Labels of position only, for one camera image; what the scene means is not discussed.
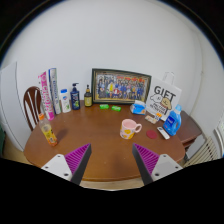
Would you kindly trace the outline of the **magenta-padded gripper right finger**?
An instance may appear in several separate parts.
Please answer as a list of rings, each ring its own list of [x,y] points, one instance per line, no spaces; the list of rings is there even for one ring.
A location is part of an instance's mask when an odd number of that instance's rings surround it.
[[[157,153],[136,143],[132,146],[132,154],[145,185],[182,169],[182,167],[169,155],[158,155]]]

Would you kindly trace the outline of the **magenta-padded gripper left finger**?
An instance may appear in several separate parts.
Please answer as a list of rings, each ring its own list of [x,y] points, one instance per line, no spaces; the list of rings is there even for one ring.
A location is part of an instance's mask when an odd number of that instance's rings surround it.
[[[86,144],[66,155],[55,155],[42,166],[42,169],[79,185],[91,153],[91,145]]]

